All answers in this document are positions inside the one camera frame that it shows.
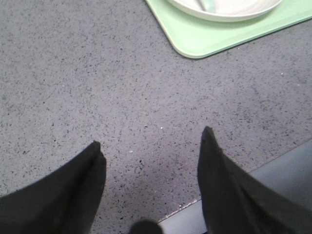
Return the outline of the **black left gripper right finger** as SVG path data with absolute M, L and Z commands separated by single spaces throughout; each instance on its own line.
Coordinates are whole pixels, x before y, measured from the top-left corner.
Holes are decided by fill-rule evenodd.
M 202 132 L 197 178 L 211 234 L 310 234 L 312 213 L 269 189 L 222 151 L 211 127 Z

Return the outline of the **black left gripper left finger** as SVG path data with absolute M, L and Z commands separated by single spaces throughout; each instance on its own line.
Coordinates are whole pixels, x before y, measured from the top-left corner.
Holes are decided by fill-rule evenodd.
M 0 199 L 2 234 L 87 234 L 103 194 L 106 158 L 93 142 L 43 179 Z

